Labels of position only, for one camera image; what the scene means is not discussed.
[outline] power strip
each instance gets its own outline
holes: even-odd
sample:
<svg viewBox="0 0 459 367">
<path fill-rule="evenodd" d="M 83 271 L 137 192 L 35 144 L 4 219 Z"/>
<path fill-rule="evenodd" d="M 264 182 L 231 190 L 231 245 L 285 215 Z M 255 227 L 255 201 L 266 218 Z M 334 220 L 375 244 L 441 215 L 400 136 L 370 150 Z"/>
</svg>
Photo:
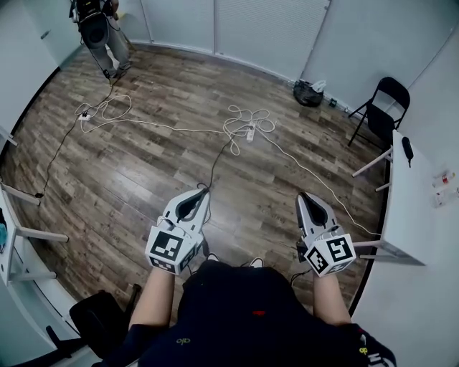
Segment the power strip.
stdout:
<svg viewBox="0 0 459 367">
<path fill-rule="evenodd" d="M 249 143 L 253 142 L 254 135 L 255 135 L 255 123 L 253 121 L 250 121 L 249 130 L 247 132 L 247 141 Z"/>
<path fill-rule="evenodd" d="M 85 116 L 80 115 L 80 117 L 78 118 L 78 120 L 81 120 L 81 121 L 89 121 L 91 119 L 91 115 L 89 113 L 87 113 Z"/>
</svg>

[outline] black shirt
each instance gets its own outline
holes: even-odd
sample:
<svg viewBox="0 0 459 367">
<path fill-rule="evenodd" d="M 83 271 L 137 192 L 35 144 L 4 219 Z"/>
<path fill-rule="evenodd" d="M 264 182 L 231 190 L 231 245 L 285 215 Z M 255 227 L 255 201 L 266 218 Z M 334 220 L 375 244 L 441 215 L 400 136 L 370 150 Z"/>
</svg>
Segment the black shirt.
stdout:
<svg viewBox="0 0 459 367">
<path fill-rule="evenodd" d="M 133 325 L 103 367 L 396 366 L 392 352 L 357 324 L 325 324 L 272 268 L 208 260 L 184 283 L 178 322 Z"/>
</svg>

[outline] gray pants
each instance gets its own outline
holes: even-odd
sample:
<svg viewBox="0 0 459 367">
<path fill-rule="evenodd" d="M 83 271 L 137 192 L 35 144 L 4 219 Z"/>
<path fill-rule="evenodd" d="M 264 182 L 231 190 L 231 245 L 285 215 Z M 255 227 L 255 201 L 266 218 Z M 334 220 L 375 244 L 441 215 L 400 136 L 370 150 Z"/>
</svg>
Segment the gray pants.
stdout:
<svg viewBox="0 0 459 367">
<path fill-rule="evenodd" d="M 119 32 L 116 29 L 120 29 L 118 23 L 114 18 L 108 18 L 108 42 L 107 45 L 110 47 L 113 56 L 120 62 L 118 69 L 120 71 L 127 70 L 131 67 L 131 62 L 129 61 L 129 48 L 126 39 L 124 38 L 121 30 Z M 107 70 L 110 77 L 116 76 L 116 69 L 113 67 L 113 61 L 107 54 L 107 49 L 101 47 L 100 49 L 92 49 L 94 57 L 99 62 L 102 70 Z"/>
</svg>

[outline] sneaker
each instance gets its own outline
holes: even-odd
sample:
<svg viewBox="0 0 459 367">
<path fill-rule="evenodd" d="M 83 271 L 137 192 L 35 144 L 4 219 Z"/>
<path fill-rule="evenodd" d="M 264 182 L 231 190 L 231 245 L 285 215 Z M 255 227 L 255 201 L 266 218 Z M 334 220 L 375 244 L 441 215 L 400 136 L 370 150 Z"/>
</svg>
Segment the sneaker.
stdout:
<svg viewBox="0 0 459 367">
<path fill-rule="evenodd" d="M 128 71 L 131 68 L 131 66 L 132 66 L 131 61 L 128 61 L 124 65 L 118 66 L 118 70 L 120 70 L 121 72 L 125 72 L 125 71 Z"/>
<path fill-rule="evenodd" d="M 263 260 L 259 257 L 254 258 L 249 265 L 250 267 L 263 267 Z"/>
<path fill-rule="evenodd" d="M 115 75 L 110 78 L 119 80 L 122 77 L 124 77 L 126 73 L 127 73 L 127 70 L 117 69 Z"/>
<path fill-rule="evenodd" d="M 207 257 L 208 260 L 220 261 L 220 259 L 216 256 L 216 254 L 210 253 Z"/>
</svg>

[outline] black folding chair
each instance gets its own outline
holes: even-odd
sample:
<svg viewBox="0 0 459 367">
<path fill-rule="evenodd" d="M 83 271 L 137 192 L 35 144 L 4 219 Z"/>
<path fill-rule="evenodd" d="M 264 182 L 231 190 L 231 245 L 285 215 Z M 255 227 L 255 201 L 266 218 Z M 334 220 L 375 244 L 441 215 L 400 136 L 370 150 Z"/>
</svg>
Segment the black folding chair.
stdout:
<svg viewBox="0 0 459 367">
<path fill-rule="evenodd" d="M 119 346 L 128 333 L 137 296 L 141 286 L 135 284 L 126 310 L 123 312 L 110 293 L 101 290 L 99 293 L 79 301 L 70 309 L 70 317 L 80 332 L 81 338 L 60 340 L 51 326 L 46 327 L 56 350 L 31 361 L 13 367 L 49 367 L 72 353 L 88 345 L 101 359 Z"/>
<path fill-rule="evenodd" d="M 376 97 L 376 94 L 378 93 L 378 91 L 386 93 L 388 96 L 392 97 L 397 103 L 399 103 L 403 107 L 404 111 L 403 111 L 401 118 L 394 121 L 392 116 L 380 110 L 377 106 L 373 104 L 374 98 Z M 404 114 L 407 112 L 407 109 L 409 106 L 410 106 L 410 94 L 408 93 L 407 88 L 405 88 L 403 85 L 401 85 L 398 81 L 396 81 L 392 77 L 383 77 L 379 81 L 378 86 L 376 90 L 374 91 L 373 97 L 370 98 L 368 102 L 365 102 L 360 108 L 358 108 L 357 110 L 355 110 L 353 113 L 349 115 L 349 117 L 352 117 L 354 113 L 360 111 L 363 107 L 366 107 L 366 111 L 360 120 L 359 126 L 357 126 L 357 129 L 352 135 L 352 138 L 349 141 L 348 146 L 351 146 L 352 141 L 354 140 L 356 135 L 369 141 L 371 144 L 374 144 L 369 139 L 357 133 L 360 129 L 361 124 L 364 122 L 365 118 L 368 119 L 368 127 L 370 131 L 373 132 L 376 136 L 378 136 L 387 145 L 391 145 L 392 144 L 392 131 L 394 129 L 398 130 L 400 123 L 403 120 Z"/>
</svg>

